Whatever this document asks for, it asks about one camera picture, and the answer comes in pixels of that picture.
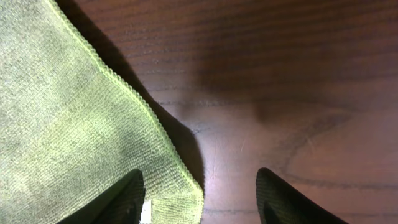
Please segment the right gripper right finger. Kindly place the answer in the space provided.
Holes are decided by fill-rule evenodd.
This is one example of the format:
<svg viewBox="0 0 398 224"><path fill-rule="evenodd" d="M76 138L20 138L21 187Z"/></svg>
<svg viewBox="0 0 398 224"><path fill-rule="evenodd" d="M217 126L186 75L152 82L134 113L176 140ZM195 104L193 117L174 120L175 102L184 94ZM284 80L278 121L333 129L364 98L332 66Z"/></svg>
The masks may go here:
<svg viewBox="0 0 398 224"><path fill-rule="evenodd" d="M257 172L256 202L262 224L347 224L265 167Z"/></svg>

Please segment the green microfiber cloth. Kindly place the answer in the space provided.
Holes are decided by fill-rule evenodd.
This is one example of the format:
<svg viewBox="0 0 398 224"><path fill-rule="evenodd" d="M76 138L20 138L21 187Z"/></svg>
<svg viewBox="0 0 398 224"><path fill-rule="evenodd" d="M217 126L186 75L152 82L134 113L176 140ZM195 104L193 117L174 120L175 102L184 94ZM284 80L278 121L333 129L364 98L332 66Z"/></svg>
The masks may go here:
<svg viewBox="0 0 398 224"><path fill-rule="evenodd" d="M1 2L1 222L58 223L132 170L149 223L199 223L203 191L141 95L55 1Z"/></svg>

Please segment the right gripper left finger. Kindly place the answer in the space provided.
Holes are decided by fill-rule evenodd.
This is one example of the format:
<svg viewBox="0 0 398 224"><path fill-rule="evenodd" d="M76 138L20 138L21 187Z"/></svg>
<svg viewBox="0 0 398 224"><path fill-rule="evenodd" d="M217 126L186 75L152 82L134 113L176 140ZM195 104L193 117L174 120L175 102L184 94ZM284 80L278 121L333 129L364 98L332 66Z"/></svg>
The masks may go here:
<svg viewBox="0 0 398 224"><path fill-rule="evenodd" d="M59 224L139 224L146 190L140 170L132 170Z"/></svg>

